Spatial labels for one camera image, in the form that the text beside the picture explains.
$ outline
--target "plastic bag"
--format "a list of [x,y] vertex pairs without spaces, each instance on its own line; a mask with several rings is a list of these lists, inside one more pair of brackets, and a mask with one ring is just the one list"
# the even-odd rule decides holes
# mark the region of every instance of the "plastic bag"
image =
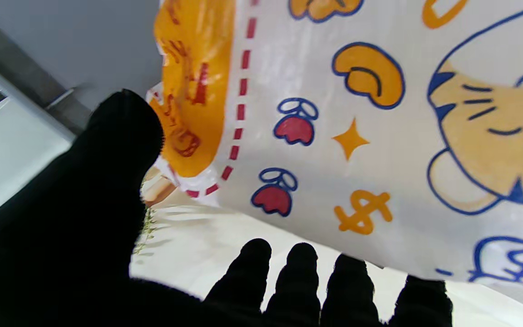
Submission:
[[167,0],[189,196],[428,279],[523,283],[523,1]]

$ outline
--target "gray wall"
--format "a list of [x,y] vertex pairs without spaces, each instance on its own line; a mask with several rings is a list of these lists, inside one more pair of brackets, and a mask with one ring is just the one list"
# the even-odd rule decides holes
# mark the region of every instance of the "gray wall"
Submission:
[[114,91],[144,95],[160,80],[157,10],[158,0],[0,0],[0,30],[94,109]]

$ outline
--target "red dashed line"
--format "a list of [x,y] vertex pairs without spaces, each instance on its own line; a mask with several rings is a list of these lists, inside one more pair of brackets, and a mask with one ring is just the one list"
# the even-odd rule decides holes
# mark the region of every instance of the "red dashed line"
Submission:
[[241,79],[239,81],[239,95],[247,94],[247,79]]
[[[252,7],[255,7],[259,4],[259,0],[251,0],[250,5]],[[255,37],[256,33],[256,25],[257,25],[257,19],[255,17],[250,17],[247,21],[247,30],[245,37],[247,39],[253,39]],[[241,57],[241,69],[249,69],[249,61],[251,58],[252,51],[251,50],[243,50],[243,54]],[[243,78],[239,80],[239,95],[247,95],[247,79]],[[245,120],[245,104],[238,104],[237,105],[237,120]],[[235,132],[233,134],[233,139],[241,139],[243,136],[243,128],[236,128]],[[237,157],[239,155],[239,145],[233,145],[231,147],[231,152],[229,155],[230,160],[237,160]],[[222,173],[222,180],[228,180],[231,176],[231,173],[233,172],[233,167],[226,166]],[[209,188],[205,190],[205,195],[210,195],[214,191],[217,191],[219,189],[218,184],[213,184]],[[199,197],[199,191],[195,190],[187,190],[185,191],[189,197],[197,198]]]
[[243,134],[243,129],[235,129],[233,139],[241,139],[241,134]]
[[241,56],[241,69],[249,68],[249,54],[251,53],[251,50],[243,51],[243,56]]
[[223,174],[222,174],[222,180],[227,180],[227,178],[229,178],[229,175],[231,175],[232,171],[233,171],[232,167],[226,166],[226,169],[223,171]]
[[237,160],[237,155],[239,154],[239,146],[238,145],[234,145],[231,147],[231,153],[229,155],[229,158],[231,160]]
[[205,190],[205,195],[210,195],[214,191],[217,191],[219,189],[219,186],[217,184],[213,184],[210,188]]
[[192,197],[192,198],[199,197],[199,191],[187,190],[187,191],[185,191],[185,193],[187,193],[187,195],[189,195],[189,197]]
[[237,105],[237,120],[245,120],[245,105]]
[[253,37],[256,35],[256,23],[257,19],[255,17],[251,17],[249,21],[247,22],[247,38],[253,39]]

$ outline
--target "cat face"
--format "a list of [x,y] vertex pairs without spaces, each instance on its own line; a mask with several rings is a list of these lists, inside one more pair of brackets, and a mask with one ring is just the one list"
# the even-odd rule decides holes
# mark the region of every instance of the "cat face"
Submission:
[[437,76],[449,80],[434,89],[430,99],[462,168],[503,197],[510,196],[518,180],[523,188],[523,85],[507,87],[473,79],[449,60]]
[[523,203],[523,11],[449,52],[428,99],[463,173],[492,195]]

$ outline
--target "gloved hand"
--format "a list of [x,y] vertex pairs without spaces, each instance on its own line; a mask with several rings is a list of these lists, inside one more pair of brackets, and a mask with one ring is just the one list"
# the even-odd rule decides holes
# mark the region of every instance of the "gloved hand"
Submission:
[[[307,243],[295,245],[280,271],[276,293],[265,312],[260,305],[266,291],[271,248],[260,238],[247,242],[227,273],[218,281],[205,304],[244,315],[264,326],[375,327],[382,326],[372,302],[374,285],[364,261],[341,254],[328,281],[322,310],[316,296],[317,255]],[[390,326],[449,327],[452,303],[445,284],[409,276],[396,303]]]
[[[147,102],[116,93],[69,151],[0,207],[0,325],[318,325],[316,253],[308,244],[292,249],[264,314],[270,247],[263,240],[243,247],[203,302],[129,276],[145,212],[139,189],[163,141]],[[321,325],[377,325],[372,292],[365,263],[341,256]],[[409,277],[391,324],[449,326],[450,306],[444,284]]]

